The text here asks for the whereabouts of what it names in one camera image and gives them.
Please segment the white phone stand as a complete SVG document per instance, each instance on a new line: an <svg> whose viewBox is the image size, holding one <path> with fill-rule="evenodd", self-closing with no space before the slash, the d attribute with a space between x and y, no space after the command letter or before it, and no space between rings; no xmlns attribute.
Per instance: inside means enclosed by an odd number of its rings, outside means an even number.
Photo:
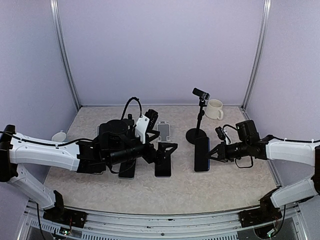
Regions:
<svg viewBox="0 0 320 240"><path fill-rule="evenodd" d="M171 126L167 121L159 121L156 126L159 132L158 143L171 143Z"/></svg>

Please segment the blue phone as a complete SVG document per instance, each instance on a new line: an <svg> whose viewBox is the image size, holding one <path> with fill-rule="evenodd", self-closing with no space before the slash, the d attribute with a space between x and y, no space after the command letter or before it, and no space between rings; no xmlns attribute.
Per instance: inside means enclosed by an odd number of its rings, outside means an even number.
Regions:
<svg viewBox="0 0 320 240"><path fill-rule="evenodd" d="M195 140L194 171L207 172L210 169L210 160L206 157L210 150L210 140L207 136Z"/></svg>

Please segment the black phone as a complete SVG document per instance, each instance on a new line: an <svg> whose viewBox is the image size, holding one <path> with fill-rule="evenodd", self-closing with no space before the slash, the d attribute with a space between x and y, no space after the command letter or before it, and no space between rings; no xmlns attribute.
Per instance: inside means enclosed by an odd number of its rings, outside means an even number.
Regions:
<svg viewBox="0 0 320 240"><path fill-rule="evenodd" d="M154 174L157 178L169 178L172 175L172 166L170 165L156 165Z"/></svg>
<svg viewBox="0 0 320 240"><path fill-rule="evenodd" d="M135 177L136 162L123 162L120 164L118 177L120 179L132 180Z"/></svg>

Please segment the black tripod stand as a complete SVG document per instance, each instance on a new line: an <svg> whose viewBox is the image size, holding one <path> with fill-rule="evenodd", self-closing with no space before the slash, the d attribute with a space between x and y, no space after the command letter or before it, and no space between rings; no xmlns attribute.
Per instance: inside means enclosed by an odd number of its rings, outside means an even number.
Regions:
<svg viewBox="0 0 320 240"><path fill-rule="evenodd" d="M206 132L201 129L201 122L205 115L204 108L207 106L207 100L210 98L210 94L196 87L192 90L192 94L199 97L199 113L197 115L196 127L189 129L185 134L185 138L190 144L194 145L196 139L207 136Z"/></svg>

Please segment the silver folding phone stand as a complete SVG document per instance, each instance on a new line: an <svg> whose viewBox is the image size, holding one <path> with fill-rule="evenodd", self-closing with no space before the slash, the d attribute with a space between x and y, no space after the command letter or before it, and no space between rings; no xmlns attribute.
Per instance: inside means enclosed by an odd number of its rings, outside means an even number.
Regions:
<svg viewBox="0 0 320 240"><path fill-rule="evenodd" d="M97 128L96 128L96 136L98 136L99 133L100 133L100 125L98 125Z"/></svg>

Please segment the black round-base phone stand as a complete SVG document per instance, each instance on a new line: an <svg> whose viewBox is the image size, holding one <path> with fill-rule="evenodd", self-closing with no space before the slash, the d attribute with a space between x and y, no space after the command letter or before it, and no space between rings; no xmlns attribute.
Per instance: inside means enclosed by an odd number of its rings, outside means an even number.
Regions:
<svg viewBox="0 0 320 240"><path fill-rule="evenodd" d="M134 128L135 125L135 121L133 120L133 116L131 113L129 113L127 115L127 124L129 126L129 129L132 130Z"/></svg>

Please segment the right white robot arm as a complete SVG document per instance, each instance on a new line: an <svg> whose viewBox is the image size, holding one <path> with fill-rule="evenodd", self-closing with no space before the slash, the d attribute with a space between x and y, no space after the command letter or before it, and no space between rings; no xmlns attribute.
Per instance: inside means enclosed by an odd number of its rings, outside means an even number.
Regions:
<svg viewBox="0 0 320 240"><path fill-rule="evenodd" d="M281 160L309 165L314 168L312 176L285 187L268 192L259 201L259 207L239 212L242 227L258 225L284 217L287 204L305 202L320 193L320 142L281 139L271 134L260 138L253 120L235 125L239 142L229 143L221 127L216 133L222 140L206 158L220 162L235 162L242 157L260 160Z"/></svg>

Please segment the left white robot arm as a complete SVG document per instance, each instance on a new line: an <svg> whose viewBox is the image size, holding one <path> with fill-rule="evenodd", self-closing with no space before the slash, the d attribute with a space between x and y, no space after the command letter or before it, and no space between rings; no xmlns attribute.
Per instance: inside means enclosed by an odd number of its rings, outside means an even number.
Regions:
<svg viewBox="0 0 320 240"><path fill-rule="evenodd" d="M159 135L145 116L137 122L110 120L98 127L94 139L79 138L70 142L28 137L16 132L14 125L7 125L0 137L0 181L16 187L45 213L63 223L70 218L63 196L45 187L23 164L57 167L82 174L99 174L111 170L114 165L129 163L127 168L120 170L127 172L138 158L161 166L170 159L178 144L160 142L155 147L152 141Z"/></svg>

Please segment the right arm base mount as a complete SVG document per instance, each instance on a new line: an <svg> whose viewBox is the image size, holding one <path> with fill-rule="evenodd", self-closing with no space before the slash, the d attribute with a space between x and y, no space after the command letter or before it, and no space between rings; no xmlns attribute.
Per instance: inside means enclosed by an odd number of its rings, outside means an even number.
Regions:
<svg viewBox="0 0 320 240"><path fill-rule="evenodd" d="M242 228L272 222L283 217L279 208L267 210L262 207L240 211L238 216Z"/></svg>

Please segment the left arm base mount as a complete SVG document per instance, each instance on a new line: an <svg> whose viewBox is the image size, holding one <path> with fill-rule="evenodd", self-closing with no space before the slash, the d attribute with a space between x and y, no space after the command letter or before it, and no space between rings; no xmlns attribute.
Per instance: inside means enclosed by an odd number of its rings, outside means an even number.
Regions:
<svg viewBox="0 0 320 240"><path fill-rule="evenodd" d="M62 225L83 229L87 220L87 213L69 208L53 207L44 211L43 218Z"/></svg>

